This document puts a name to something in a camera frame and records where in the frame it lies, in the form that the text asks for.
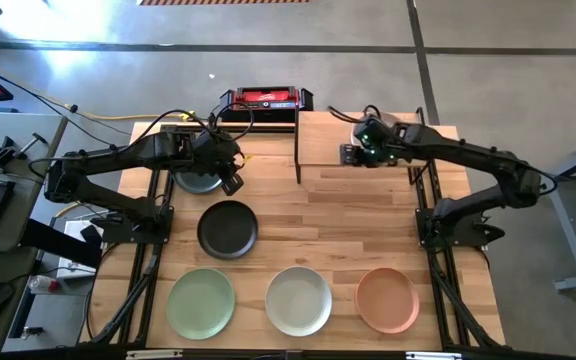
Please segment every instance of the gray desk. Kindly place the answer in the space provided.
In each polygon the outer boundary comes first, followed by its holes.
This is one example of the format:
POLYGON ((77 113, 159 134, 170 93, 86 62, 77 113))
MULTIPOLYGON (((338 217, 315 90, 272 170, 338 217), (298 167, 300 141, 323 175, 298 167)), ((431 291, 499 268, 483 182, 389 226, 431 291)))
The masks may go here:
MULTIPOLYGON (((51 157, 55 154, 66 124, 65 119, 58 115, 0 113, 0 142, 7 135, 17 143, 17 146, 23 146, 30 141, 32 133, 36 132, 48 140, 49 146, 35 144, 27 153, 29 158, 51 157)), ((37 166, 37 170, 44 172, 47 166, 48 163, 41 164, 37 166)), ((18 175, 33 177, 27 170, 27 162, 13 161, 6 170, 18 175)), ((16 246, 35 205, 41 185, 15 178, 9 180, 17 184, 14 196, 3 214, 5 219, 0 219, 0 281, 29 272, 37 255, 36 249, 17 248, 16 246)), ((0 350, 27 280, 27 278, 21 278, 13 284, 16 289, 15 295, 0 316, 0 350)))

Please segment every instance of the plate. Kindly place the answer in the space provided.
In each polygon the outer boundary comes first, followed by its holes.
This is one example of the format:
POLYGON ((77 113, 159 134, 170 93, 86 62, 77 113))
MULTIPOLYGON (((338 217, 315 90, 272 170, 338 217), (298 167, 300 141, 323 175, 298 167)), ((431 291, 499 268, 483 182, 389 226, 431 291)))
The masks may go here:
POLYGON ((207 194, 221 185, 219 176, 197 175, 195 173, 174 173, 172 179, 184 191, 191 194, 207 194))
POLYGON ((184 274, 170 291, 166 315, 181 336, 203 340, 219 333, 235 310, 235 292, 230 280, 214 269, 196 269, 184 274))
POLYGON ((314 334, 328 320, 332 294, 316 271, 296 266, 277 274, 266 291, 266 313, 270 322, 291 336, 314 334))
POLYGON ((419 294, 406 275, 395 269, 379 268, 359 281, 355 304, 371 328, 397 334, 408 329, 419 315, 419 294))
POLYGON ((258 235, 257 217, 238 201, 222 201, 201 215, 197 226, 199 245, 208 255, 232 260, 246 254, 258 235))

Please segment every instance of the yellow cable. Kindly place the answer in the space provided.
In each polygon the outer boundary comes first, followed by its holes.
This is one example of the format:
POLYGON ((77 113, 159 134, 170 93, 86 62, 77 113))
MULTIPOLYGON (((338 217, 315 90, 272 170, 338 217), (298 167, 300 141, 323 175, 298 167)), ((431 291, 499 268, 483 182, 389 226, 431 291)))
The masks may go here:
POLYGON ((246 163, 247 163, 249 160, 252 160, 252 158, 253 158, 252 155, 246 155, 246 157, 244 158, 244 163, 243 163, 243 165, 246 165, 246 163))
MULTIPOLYGON (((37 89, 34 86, 29 85, 28 83, 19 80, 18 78, 10 75, 9 73, 3 71, 0 68, 0 74, 5 76, 6 78, 14 81, 15 83, 25 87, 28 90, 31 90, 32 92, 34 92, 35 94, 45 98, 46 100, 58 105, 58 106, 62 106, 65 107, 67 109, 70 109, 69 104, 64 103, 63 101, 52 97, 50 95, 46 95, 43 91, 37 89)), ((126 115, 126 116, 104 116, 104 115, 97 115, 97 114, 93 114, 93 113, 88 113, 88 112, 84 112, 84 111, 78 111, 78 113, 80 113, 81 115, 87 116, 89 118, 95 119, 95 120, 135 120, 135 119, 154 119, 156 117, 159 116, 159 114, 140 114, 140 115, 126 115)), ((177 120, 181 120, 181 121, 188 121, 189 116, 186 114, 169 114, 166 115, 165 118, 174 118, 177 120)))
POLYGON ((65 208, 61 209, 57 214, 55 214, 56 218, 62 217, 64 216, 67 212, 69 212, 70 210, 77 208, 81 206, 81 204, 79 202, 76 202, 74 204, 70 204, 68 206, 66 206, 65 208))

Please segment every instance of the gray plate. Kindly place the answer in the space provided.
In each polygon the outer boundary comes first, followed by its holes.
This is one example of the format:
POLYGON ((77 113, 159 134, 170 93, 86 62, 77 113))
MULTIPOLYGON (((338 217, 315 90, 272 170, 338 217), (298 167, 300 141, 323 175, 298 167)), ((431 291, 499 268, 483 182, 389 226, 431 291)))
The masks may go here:
POLYGON ((172 178, 180 188, 191 194, 207 194, 221 186, 218 176, 176 173, 172 178))

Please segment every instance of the red device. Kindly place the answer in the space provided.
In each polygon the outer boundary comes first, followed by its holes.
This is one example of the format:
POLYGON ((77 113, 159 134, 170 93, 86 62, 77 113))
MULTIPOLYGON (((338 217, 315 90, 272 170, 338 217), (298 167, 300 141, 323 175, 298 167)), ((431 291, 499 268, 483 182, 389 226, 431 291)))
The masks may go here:
MULTIPOLYGON (((299 111, 312 111, 312 93, 293 86, 238 88, 228 90, 220 98, 220 109, 233 103, 248 105, 255 122, 294 123, 299 111)), ((245 106, 234 104, 222 113, 224 122, 248 122, 250 114, 245 106)))

